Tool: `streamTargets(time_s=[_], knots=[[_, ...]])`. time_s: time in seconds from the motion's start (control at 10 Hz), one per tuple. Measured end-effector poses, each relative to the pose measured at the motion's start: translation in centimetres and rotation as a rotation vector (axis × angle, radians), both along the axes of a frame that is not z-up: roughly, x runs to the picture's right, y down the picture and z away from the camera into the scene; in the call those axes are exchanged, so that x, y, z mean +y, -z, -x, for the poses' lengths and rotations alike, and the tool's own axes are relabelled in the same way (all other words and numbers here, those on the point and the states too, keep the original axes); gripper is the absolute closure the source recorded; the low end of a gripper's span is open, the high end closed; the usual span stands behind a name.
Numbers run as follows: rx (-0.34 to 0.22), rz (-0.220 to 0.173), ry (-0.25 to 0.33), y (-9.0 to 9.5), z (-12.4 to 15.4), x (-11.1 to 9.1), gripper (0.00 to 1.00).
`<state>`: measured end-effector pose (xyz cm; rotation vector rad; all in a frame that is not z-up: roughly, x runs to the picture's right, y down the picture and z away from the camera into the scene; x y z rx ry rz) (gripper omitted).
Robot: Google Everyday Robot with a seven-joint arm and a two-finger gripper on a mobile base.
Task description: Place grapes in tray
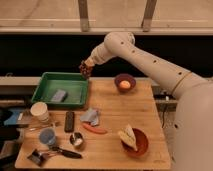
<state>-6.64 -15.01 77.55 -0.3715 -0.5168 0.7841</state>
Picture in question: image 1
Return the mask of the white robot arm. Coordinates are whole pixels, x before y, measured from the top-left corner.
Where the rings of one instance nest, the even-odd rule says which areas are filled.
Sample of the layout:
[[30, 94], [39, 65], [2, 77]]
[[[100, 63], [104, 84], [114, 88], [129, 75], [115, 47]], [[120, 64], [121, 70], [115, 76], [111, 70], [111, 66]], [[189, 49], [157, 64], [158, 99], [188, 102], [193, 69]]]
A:
[[135, 46], [131, 32], [110, 32], [85, 60], [87, 67], [120, 57], [178, 100], [172, 171], [213, 171], [213, 81]]

